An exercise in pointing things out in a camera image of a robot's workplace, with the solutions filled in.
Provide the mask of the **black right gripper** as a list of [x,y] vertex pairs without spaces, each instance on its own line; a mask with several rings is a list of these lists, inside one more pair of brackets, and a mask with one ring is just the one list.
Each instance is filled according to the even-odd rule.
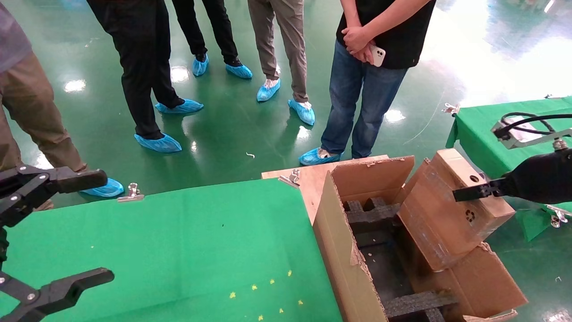
[[482,199],[491,195],[510,195],[541,204],[571,202],[571,151],[562,149],[529,157],[511,171],[509,179],[495,179],[482,185],[460,188],[452,194],[456,202]]

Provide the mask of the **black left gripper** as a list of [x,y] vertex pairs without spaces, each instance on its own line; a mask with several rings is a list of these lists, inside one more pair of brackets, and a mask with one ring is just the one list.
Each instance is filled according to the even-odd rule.
[[[8,233],[34,209],[55,194],[66,194],[99,188],[108,182],[100,169],[75,173],[69,167],[39,169],[21,165],[0,173],[0,268],[8,253]],[[63,279],[51,281],[39,289],[4,273],[0,273],[0,291],[19,304],[2,316],[2,322],[40,322],[46,316],[75,306],[86,289],[110,283],[114,273],[100,267]]]

